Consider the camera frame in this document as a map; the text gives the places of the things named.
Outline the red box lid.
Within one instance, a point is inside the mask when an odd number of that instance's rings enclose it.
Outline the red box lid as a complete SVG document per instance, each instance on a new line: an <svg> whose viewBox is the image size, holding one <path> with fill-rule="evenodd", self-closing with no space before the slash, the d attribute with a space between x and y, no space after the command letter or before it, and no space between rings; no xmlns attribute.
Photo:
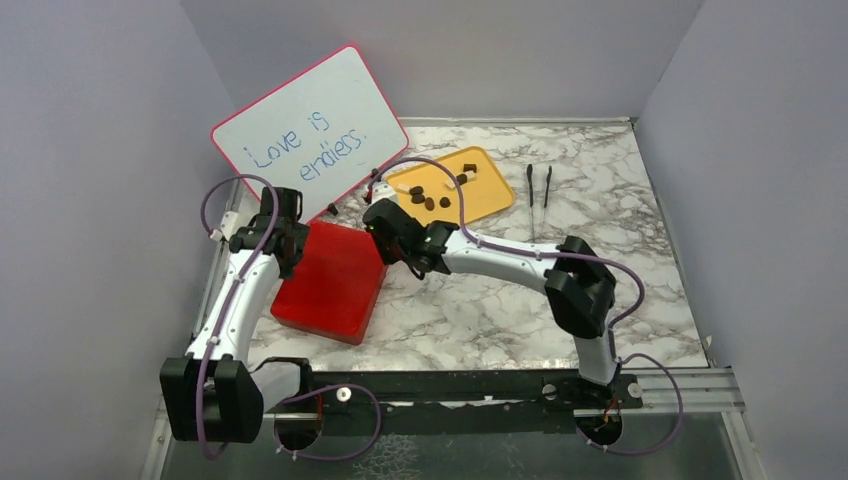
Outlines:
<svg viewBox="0 0 848 480"><path fill-rule="evenodd" d="M303 258L282 283L270 313L283 326L359 345L386 271L368 233L315 221Z"/></svg>

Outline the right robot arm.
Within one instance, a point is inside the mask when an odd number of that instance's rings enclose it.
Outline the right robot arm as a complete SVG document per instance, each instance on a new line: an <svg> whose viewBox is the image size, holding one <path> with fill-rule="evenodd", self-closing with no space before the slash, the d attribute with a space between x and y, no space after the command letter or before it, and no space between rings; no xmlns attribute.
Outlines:
<svg viewBox="0 0 848 480"><path fill-rule="evenodd" d="M419 279L429 273L473 274L545 295L555 323L574 339L579 398L600 407L616 395L619 368L607 318L617 281L583 239L569 236L559 245L532 245L466 236L454 223L422 225L388 199L371 205L363 223L383 263L403 262Z"/></svg>

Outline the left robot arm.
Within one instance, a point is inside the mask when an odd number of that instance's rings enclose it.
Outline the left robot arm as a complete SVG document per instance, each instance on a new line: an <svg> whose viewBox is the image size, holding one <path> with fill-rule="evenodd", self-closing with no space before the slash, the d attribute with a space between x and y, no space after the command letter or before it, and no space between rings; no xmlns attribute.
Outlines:
<svg viewBox="0 0 848 480"><path fill-rule="evenodd" d="M251 443L266 412L281 402L298 411L313 401L307 361L272 359L255 370L246 364L271 289L290 279L303 257L309 228L301 216L301 192L264 187L253 217L228 211L207 227L227 248L227 264L207 321L186 353L160 370L175 439L204 448Z"/></svg>

